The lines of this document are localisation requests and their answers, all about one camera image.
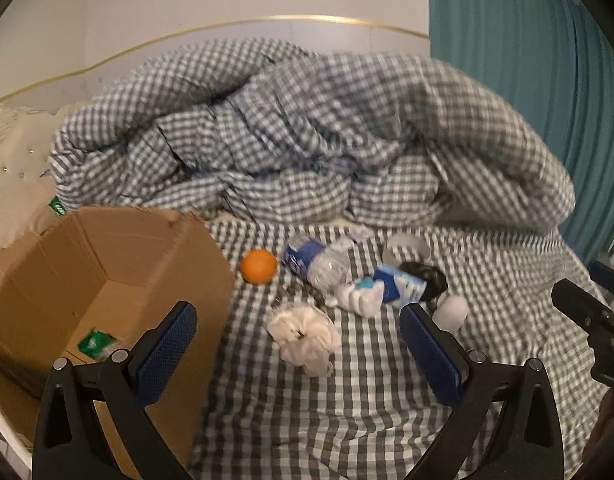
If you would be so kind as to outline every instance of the gold trim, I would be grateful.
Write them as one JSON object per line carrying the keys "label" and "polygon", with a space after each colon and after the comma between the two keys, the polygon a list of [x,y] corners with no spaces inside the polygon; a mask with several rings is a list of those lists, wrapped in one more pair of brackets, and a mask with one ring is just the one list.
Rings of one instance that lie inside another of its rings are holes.
{"label": "gold trim", "polygon": [[213,23],[212,25],[202,25],[200,27],[187,28],[185,30],[179,30],[178,32],[174,32],[172,34],[167,34],[166,36],[161,36],[159,38],[154,38],[153,40],[145,41],[144,43],[132,46],[127,50],[119,52],[118,54],[114,54],[102,61],[99,61],[90,67],[84,68],[82,70],[76,70],[75,72],[69,72],[62,75],[57,75],[54,77],[50,77],[49,79],[44,79],[42,81],[38,81],[29,86],[25,86],[24,88],[20,88],[15,90],[3,97],[0,98],[0,103],[11,99],[17,95],[20,95],[23,92],[27,92],[29,90],[33,90],[34,88],[38,88],[39,86],[46,85],[48,83],[53,83],[54,81],[59,81],[61,79],[66,79],[68,77],[74,77],[77,75],[83,75],[87,72],[91,72],[92,70],[98,68],[105,63],[113,61],[119,57],[124,56],[125,54],[129,54],[134,50],[140,50],[145,46],[149,46],[154,43],[158,43],[159,41],[170,40],[171,38],[177,38],[178,36],[184,36],[186,34],[191,34],[193,32],[199,32],[200,30],[209,30],[210,28],[219,28],[226,27],[228,25],[242,25],[243,23],[260,23],[260,22],[269,22],[272,20],[310,20],[313,22],[328,22],[328,23],[342,23],[345,25],[362,25],[364,27],[375,27],[382,28],[385,30],[392,30],[395,32],[400,32],[401,34],[408,34],[411,36],[416,36],[417,38],[422,38],[423,40],[428,40],[429,36],[427,34],[423,34],[422,32],[416,32],[415,30],[411,30],[403,27],[396,27],[395,25],[385,25],[384,23],[376,23],[369,22],[367,20],[359,20],[357,18],[346,18],[344,16],[326,16],[323,14],[278,14],[276,16],[264,16],[261,18],[249,18],[246,20],[236,20],[235,22],[223,22],[223,23]]}

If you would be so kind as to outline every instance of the screw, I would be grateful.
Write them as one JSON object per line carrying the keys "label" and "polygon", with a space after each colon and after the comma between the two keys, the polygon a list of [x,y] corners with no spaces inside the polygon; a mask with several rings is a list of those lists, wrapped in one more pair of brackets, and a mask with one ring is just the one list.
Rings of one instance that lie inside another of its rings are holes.
{"label": "screw", "polygon": [[480,350],[472,350],[469,352],[469,359],[474,361],[476,364],[481,364],[487,361],[487,355]]}
{"label": "screw", "polygon": [[127,350],[120,348],[111,354],[111,361],[114,363],[122,363],[125,359],[127,359],[127,357],[129,357]]}
{"label": "screw", "polygon": [[527,364],[529,364],[529,367],[536,372],[540,372],[543,369],[543,363],[540,359],[536,359],[535,357],[530,358],[529,361],[527,361]]}
{"label": "screw", "polygon": [[53,362],[53,369],[54,370],[62,370],[63,368],[65,368],[67,366],[67,360],[64,357],[58,357],[54,362]]}

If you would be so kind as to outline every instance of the green label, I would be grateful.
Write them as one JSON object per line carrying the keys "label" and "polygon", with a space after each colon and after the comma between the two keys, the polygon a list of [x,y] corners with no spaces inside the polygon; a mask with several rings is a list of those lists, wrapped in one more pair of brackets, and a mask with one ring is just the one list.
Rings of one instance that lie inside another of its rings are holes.
{"label": "green label", "polygon": [[67,214],[67,208],[57,196],[52,198],[52,201],[49,203],[49,207],[52,208],[58,216],[65,216]]}
{"label": "green label", "polygon": [[94,361],[97,361],[103,350],[115,342],[115,337],[91,329],[87,337],[78,343],[78,350],[86,356],[91,357]]}

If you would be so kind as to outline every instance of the teal curtain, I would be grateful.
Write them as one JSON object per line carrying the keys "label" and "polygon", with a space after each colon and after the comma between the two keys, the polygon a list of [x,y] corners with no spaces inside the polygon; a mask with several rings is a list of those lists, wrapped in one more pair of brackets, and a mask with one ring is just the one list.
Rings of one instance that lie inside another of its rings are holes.
{"label": "teal curtain", "polygon": [[585,262],[614,241],[614,51],[572,0],[429,0],[431,54],[503,96],[574,181]]}

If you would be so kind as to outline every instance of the blue bottle label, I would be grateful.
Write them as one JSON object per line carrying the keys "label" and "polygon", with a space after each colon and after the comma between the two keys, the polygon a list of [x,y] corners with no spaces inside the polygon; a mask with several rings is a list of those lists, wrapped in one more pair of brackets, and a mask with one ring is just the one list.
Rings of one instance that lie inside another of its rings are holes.
{"label": "blue bottle label", "polygon": [[305,235],[296,235],[289,240],[283,263],[291,269],[304,282],[307,282],[307,271],[311,262],[318,254],[325,250],[325,246]]}
{"label": "blue bottle label", "polygon": [[378,268],[373,273],[373,279],[385,282],[383,303],[400,298],[401,306],[418,303],[427,287],[427,282],[424,280],[383,263],[378,264]]}

